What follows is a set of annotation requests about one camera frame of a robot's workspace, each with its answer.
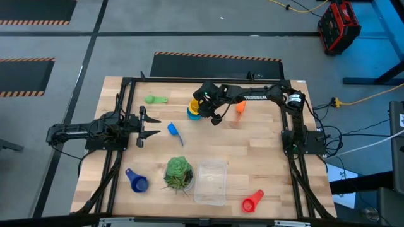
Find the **red measuring cup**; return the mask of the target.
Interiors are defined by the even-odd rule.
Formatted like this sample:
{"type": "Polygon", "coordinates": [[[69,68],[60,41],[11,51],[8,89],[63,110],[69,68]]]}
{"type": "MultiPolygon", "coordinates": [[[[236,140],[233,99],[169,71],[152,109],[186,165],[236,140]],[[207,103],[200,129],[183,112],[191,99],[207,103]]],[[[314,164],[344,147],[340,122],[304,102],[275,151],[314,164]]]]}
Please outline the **red measuring cup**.
{"type": "Polygon", "coordinates": [[[259,189],[249,197],[242,201],[242,211],[243,212],[255,212],[259,202],[264,196],[264,192],[259,189]]]}

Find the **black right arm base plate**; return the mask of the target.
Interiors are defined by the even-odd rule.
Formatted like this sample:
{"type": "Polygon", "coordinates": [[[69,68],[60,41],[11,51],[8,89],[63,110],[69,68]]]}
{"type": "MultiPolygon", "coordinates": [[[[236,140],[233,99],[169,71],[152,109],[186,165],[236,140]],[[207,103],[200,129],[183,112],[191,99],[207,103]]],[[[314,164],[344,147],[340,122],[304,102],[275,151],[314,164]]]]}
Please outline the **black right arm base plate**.
{"type": "Polygon", "coordinates": [[[319,131],[307,131],[303,139],[298,140],[294,131],[282,131],[283,150],[287,154],[318,154],[326,153],[326,136],[319,131]]]}

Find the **green measuring cup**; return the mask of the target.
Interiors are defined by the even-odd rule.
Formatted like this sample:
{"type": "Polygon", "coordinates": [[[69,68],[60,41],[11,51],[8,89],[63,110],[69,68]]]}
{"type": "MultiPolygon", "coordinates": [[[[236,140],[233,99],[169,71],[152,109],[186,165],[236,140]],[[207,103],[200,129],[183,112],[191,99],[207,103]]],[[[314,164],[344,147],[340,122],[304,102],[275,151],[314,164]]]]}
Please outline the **green measuring cup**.
{"type": "Polygon", "coordinates": [[[164,96],[153,96],[148,95],[145,97],[145,103],[147,104],[157,104],[157,103],[167,103],[168,98],[164,96]]]}

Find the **black bar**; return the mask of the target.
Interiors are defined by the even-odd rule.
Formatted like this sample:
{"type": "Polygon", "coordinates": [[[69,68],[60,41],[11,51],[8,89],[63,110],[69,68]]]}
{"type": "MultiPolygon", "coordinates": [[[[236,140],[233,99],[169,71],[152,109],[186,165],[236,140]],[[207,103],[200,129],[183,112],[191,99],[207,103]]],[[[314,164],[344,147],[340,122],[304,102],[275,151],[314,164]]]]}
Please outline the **black bar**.
{"type": "Polygon", "coordinates": [[[380,187],[385,187],[388,189],[393,188],[392,171],[330,182],[331,193],[333,195],[374,191],[380,187]]]}

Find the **blue black desk frame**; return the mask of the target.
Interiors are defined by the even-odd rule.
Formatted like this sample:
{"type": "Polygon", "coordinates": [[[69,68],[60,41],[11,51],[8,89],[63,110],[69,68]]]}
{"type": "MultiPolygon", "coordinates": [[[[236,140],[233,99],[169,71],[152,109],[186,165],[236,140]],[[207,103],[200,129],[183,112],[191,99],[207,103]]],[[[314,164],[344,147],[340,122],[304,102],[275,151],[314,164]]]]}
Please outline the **blue black desk frame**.
{"type": "Polygon", "coordinates": [[[350,0],[362,26],[348,49],[359,54],[355,73],[343,77],[344,85],[398,86],[404,83],[404,6],[400,0],[350,0]]]}

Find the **black aluminium table frame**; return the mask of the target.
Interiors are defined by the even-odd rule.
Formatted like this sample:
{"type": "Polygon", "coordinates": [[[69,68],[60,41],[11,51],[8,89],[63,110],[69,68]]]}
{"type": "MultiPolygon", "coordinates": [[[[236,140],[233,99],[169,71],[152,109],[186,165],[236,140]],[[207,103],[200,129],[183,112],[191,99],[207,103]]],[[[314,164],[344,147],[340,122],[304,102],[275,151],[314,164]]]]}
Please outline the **black aluminium table frame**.
{"type": "Polygon", "coordinates": [[[301,186],[292,183],[288,158],[282,143],[282,131],[292,129],[292,117],[271,101],[248,102],[241,120],[235,124],[235,108],[223,106],[225,114],[218,125],[210,119],[190,120],[186,107],[193,93],[201,87],[201,78],[148,78],[135,84],[133,111],[144,104],[146,95],[166,95],[168,103],[149,105],[150,117],[161,123],[147,124],[149,131],[160,130],[149,137],[142,148],[131,136],[123,152],[121,171],[114,193],[113,216],[234,218],[234,219],[296,219],[295,200],[301,202],[303,214],[308,205],[301,186]],[[173,123],[182,137],[172,136],[167,129],[173,123]],[[224,206],[198,204],[194,192],[188,197],[165,189],[163,174],[167,162],[184,156],[197,168],[205,160],[227,162],[226,203],[224,206]],[[145,193],[131,190],[124,172],[131,168],[145,175],[149,188],[145,193]],[[243,212],[242,201],[261,189],[264,196],[255,212],[243,212]]]}

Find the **orange measuring cup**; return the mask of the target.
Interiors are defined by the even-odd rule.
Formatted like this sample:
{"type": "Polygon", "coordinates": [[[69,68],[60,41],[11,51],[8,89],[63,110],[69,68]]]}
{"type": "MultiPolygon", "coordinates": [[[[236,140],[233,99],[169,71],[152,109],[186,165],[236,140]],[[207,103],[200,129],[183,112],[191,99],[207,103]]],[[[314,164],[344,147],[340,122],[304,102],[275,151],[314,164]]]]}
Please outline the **orange measuring cup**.
{"type": "Polygon", "coordinates": [[[242,101],[236,105],[235,107],[236,119],[234,121],[235,124],[237,124],[240,121],[242,114],[244,113],[245,107],[246,107],[246,101],[242,101]]]}

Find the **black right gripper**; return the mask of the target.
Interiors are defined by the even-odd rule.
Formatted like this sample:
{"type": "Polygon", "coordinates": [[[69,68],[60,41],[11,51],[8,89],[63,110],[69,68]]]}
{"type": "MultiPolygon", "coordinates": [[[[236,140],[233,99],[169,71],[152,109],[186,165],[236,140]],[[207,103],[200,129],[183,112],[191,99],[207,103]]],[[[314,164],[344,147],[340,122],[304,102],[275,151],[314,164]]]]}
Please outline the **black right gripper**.
{"type": "Polygon", "coordinates": [[[202,86],[193,93],[193,98],[198,102],[198,113],[204,118],[211,117],[211,123],[218,125],[222,117],[215,110],[223,105],[220,100],[220,88],[211,81],[205,81],[202,86]]]}

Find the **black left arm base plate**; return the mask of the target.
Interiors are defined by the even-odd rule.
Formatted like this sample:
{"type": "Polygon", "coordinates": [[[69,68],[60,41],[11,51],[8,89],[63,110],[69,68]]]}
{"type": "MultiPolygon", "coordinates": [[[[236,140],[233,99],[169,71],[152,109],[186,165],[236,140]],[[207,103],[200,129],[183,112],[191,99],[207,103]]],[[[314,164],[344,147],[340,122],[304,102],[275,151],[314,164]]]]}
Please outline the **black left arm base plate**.
{"type": "Polygon", "coordinates": [[[129,129],[119,125],[101,125],[91,127],[86,139],[89,150],[123,150],[128,146],[129,129]]]}

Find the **dark blue measuring cup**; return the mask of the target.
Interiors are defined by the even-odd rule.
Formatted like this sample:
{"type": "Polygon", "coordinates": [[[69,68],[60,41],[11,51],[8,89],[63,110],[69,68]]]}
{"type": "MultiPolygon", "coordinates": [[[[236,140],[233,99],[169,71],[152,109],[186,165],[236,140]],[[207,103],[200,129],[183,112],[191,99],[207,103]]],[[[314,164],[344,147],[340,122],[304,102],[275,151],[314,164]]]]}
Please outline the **dark blue measuring cup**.
{"type": "Polygon", "coordinates": [[[144,193],[148,190],[148,180],[145,176],[138,175],[130,168],[125,171],[125,174],[128,177],[131,188],[134,192],[144,193]]]}

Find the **dark grey box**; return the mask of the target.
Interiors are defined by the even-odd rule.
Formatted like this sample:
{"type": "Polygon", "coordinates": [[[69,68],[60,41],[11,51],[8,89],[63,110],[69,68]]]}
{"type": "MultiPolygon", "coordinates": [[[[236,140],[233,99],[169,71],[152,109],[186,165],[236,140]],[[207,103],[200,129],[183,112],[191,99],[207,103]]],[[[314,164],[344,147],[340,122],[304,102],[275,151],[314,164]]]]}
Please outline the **dark grey box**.
{"type": "Polygon", "coordinates": [[[404,195],[380,187],[377,191],[377,211],[380,225],[404,227],[404,195]]]}

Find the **red black tool box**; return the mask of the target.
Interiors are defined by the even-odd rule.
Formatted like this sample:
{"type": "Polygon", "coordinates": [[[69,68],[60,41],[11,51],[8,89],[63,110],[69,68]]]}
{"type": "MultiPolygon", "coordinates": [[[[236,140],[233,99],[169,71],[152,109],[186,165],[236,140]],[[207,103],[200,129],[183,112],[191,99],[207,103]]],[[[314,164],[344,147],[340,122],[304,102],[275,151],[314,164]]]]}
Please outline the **red black tool box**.
{"type": "Polygon", "coordinates": [[[340,55],[360,35],[362,27],[350,2],[331,0],[318,22],[318,32],[326,55],[340,55]]]}

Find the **grey round caster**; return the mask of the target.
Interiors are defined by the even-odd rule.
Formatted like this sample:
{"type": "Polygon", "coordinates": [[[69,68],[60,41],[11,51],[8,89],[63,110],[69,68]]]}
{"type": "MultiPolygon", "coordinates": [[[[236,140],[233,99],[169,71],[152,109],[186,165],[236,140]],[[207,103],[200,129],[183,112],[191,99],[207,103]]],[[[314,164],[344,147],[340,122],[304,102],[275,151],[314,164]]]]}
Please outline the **grey round caster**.
{"type": "Polygon", "coordinates": [[[380,215],[378,211],[373,207],[366,207],[360,210],[361,215],[372,222],[378,222],[380,215]]]}

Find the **green succulent plant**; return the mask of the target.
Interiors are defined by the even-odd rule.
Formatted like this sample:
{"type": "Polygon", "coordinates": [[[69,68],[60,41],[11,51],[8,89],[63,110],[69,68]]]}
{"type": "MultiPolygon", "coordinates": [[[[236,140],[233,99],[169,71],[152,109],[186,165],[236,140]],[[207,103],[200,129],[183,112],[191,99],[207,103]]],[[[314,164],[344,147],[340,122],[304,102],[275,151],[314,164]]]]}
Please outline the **green succulent plant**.
{"type": "MultiPolygon", "coordinates": [[[[169,186],[175,189],[181,189],[188,184],[186,182],[186,177],[188,176],[188,172],[190,171],[190,169],[191,165],[184,156],[173,157],[167,163],[163,180],[165,183],[168,183],[169,186]]],[[[189,196],[188,193],[181,193],[186,197],[189,196]]]]}

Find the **light blue measuring cup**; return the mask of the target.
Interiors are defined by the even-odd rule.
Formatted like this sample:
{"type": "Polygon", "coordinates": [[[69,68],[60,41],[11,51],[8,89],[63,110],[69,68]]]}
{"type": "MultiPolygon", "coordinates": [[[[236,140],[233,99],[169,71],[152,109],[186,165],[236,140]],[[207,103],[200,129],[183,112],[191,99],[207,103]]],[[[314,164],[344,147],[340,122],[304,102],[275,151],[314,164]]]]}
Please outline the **light blue measuring cup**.
{"type": "Polygon", "coordinates": [[[179,138],[179,141],[181,143],[181,146],[184,145],[184,142],[182,140],[181,135],[179,134],[179,131],[177,130],[176,126],[171,122],[168,126],[167,126],[168,131],[170,132],[170,134],[172,136],[177,136],[179,138]]]}

